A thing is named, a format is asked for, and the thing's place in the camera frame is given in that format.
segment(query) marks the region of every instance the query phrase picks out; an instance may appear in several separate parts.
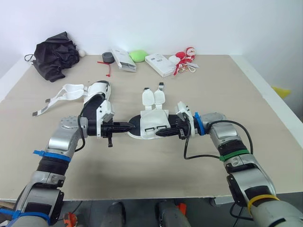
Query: roll of tape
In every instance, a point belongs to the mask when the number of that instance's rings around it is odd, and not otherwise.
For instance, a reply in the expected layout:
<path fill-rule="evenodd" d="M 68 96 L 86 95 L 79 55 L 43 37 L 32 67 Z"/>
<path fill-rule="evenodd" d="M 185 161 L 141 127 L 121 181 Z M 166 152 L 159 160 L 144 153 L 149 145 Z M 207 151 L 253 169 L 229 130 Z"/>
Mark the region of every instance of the roll of tape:
<path fill-rule="evenodd" d="M 105 63 L 113 63 L 115 62 L 115 59 L 113 57 L 113 54 L 111 52 L 105 52 L 102 54 L 102 59 L 103 59 L 103 62 Z"/>

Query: yellow object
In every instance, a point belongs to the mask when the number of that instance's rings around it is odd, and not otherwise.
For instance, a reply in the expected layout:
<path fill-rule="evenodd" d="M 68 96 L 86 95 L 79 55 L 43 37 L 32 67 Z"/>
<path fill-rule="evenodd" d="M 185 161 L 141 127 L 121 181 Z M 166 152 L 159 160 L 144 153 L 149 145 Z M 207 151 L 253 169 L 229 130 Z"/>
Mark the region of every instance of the yellow object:
<path fill-rule="evenodd" d="M 286 96 L 288 96 L 292 91 L 291 90 L 287 90 L 287 89 L 282 89 L 279 87 L 273 87 L 272 88 L 275 90 L 275 92 L 281 97 L 281 98 L 285 98 Z"/>
<path fill-rule="evenodd" d="M 261 199 L 267 199 L 267 198 L 279 200 L 279 198 L 276 197 L 275 195 L 266 195 L 266 194 L 265 194 L 265 195 L 258 195 L 258 196 L 255 196 L 255 197 L 253 197 L 253 198 L 248 202 L 247 209 L 248 209 L 249 214 L 251 215 L 250 208 L 251 208 L 252 204 L 253 204 L 255 201 L 258 201 L 258 200 L 261 200 Z"/>

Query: white plastic shoe part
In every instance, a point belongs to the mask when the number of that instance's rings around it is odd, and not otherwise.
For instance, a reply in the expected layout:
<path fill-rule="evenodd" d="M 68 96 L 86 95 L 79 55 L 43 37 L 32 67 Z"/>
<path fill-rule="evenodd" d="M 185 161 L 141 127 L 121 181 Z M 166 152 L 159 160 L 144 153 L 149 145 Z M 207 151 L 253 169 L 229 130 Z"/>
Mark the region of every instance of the white plastic shoe part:
<path fill-rule="evenodd" d="M 143 91 L 142 104 L 145 106 L 145 110 L 151 110 L 152 105 L 155 104 L 155 97 L 150 89 L 146 89 Z"/>
<path fill-rule="evenodd" d="M 142 139 L 160 138 L 156 132 L 163 128 L 170 128 L 166 111 L 160 109 L 141 111 L 140 134 Z"/>
<path fill-rule="evenodd" d="M 165 95 L 161 90 L 156 90 L 154 93 L 156 109 L 162 109 L 162 104 L 165 103 Z"/>
<path fill-rule="evenodd" d="M 195 136 L 194 117 L 191 111 L 189 110 L 189 108 L 183 102 L 178 102 L 178 106 L 176 106 L 175 110 L 176 110 L 176 115 L 178 115 L 183 121 L 185 120 L 183 113 L 185 113 L 191 126 L 190 135 L 194 137 Z"/>
<path fill-rule="evenodd" d="M 115 112 L 112 110 L 112 105 L 108 100 L 104 100 L 102 105 L 96 109 L 97 138 L 101 138 L 102 123 L 110 121 L 114 115 Z"/>
<path fill-rule="evenodd" d="M 83 84 L 65 84 L 62 89 L 57 93 L 57 95 L 53 98 L 47 99 L 46 106 L 33 112 L 33 116 L 39 116 L 47 111 L 52 105 L 54 105 L 57 101 L 60 100 L 75 100 L 81 97 L 84 97 L 84 103 L 91 99 L 95 94 L 105 94 L 105 98 L 108 100 L 111 87 L 108 82 L 96 82 L 89 87 L 85 87 Z"/>

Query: white ball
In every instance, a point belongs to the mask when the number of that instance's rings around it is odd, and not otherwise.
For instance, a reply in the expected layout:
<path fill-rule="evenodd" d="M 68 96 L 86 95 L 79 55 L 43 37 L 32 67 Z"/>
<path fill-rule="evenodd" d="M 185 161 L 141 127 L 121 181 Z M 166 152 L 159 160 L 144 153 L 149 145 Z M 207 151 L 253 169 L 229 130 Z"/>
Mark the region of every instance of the white ball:
<path fill-rule="evenodd" d="M 78 50 L 78 52 L 80 57 L 84 57 L 86 55 L 84 50 Z"/>

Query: black cable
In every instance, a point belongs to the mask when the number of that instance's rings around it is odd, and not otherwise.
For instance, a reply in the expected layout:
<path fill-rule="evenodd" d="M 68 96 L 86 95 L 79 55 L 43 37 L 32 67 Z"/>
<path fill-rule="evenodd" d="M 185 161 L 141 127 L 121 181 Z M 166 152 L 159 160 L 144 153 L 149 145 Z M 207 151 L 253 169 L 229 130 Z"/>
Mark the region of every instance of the black cable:
<path fill-rule="evenodd" d="M 248 138 L 248 140 L 249 140 L 249 142 L 250 142 L 250 153 L 251 153 L 251 154 L 254 153 L 253 146 L 252 146 L 252 141 L 251 141 L 251 137 L 250 137 L 249 132 L 247 131 L 247 129 L 246 129 L 243 125 L 241 125 L 241 124 L 238 123 L 238 122 L 229 121 L 229 120 L 220 120 L 220 121 L 211 122 L 211 123 L 208 124 L 207 133 L 209 132 L 209 130 L 210 130 L 210 128 L 212 127 L 213 124 L 217 124 L 217 123 L 220 123 L 220 122 L 232 123 L 232 124 L 236 124 L 236 125 L 238 125 L 239 127 L 241 127 L 241 128 L 245 131 L 245 133 L 246 133 L 246 135 L 247 135 L 247 138 Z"/>
<path fill-rule="evenodd" d="M 229 210 L 229 213 L 231 214 L 231 216 L 233 216 L 234 218 L 238 218 L 238 219 L 243 219 L 243 220 L 247 220 L 247 221 L 253 221 L 254 219 L 252 218 L 247 218 L 247 217 L 242 217 L 242 216 L 238 216 L 238 215 L 234 215 L 232 213 L 234 206 L 236 205 L 236 203 L 234 202 L 231 206 L 231 209 Z"/>
<path fill-rule="evenodd" d="M 190 122 L 187 122 L 187 124 L 188 124 L 188 132 L 187 132 L 185 146 L 184 146 L 184 154 L 183 154 L 184 159 L 189 160 L 189 159 L 193 159 L 193 158 L 197 158 L 197 157 L 214 157 L 214 158 L 219 158 L 216 155 L 195 155 L 195 156 L 191 156 L 191 157 L 186 157 L 187 146 L 188 146 L 188 141 L 189 141 L 190 131 L 191 131 Z"/>
<path fill-rule="evenodd" d="M 101 97 L 103 97 L 101 94 L 95 94 L 92 98 L 90 98 L 90 100 L 92 100 L 95 96 L 101 96 Z M 83 149 L 84 146 L 85 146 L 85 138 L 84 138 L 83 129 L 82 129 L 82 127 L 81 127 L 80 120 L 81 120 L 83 111 L 84 111 L 84 109 L 86 108 L 86 106 L 89 104 L 90 100 L 87 101 L 87 102 L 84 104 L 84 106 L 83 106 L 83 108 L 82 108 L 80 114 L 78 115 L 78 119 L 77 119 L 77 120 L 78 120 L 78 127 L 79 127 L 79 129 L 80 129 L 80 135 L 81 135 L 81 139 L 82 139 L 82 146 L 79 147 L 78 149 L 76 149 L 75 152 L 77 152 L 77 151 Z"/>
<path fill-rule="evenodd" d="M 27 54 L 27 55 L 24 56 L 24 60 L 25 61 L 30 61 L 30 60 L 32 60 L 33 56 L 34 56 L 33 54 Z"/>
<path fill-rule="evenodd" d="M 83 202 L 83 201 L 80 201 L 80 203 L 76 206 L 76 208 L 71 212 L 72 214 L 73 214 L 74 212 L 76 212 L 76 210 L 79 208 L 79 206 L 82 204 L 82 202 Z"/>
<path fill-rule="evenodd" d="M 239 214 L 238 214 L 239 217 L 241 216 L 242 212 L 243 212 L 243 207 L 241 207 L 241 209 L 240 209 L 240 212 L 239 212 Z M 235 223 L 233 224 L 232 227 L 236 227 L 238 221 L 239 221 L 239 218 L 236 219 L 236 221 L 235 221 Z"/>

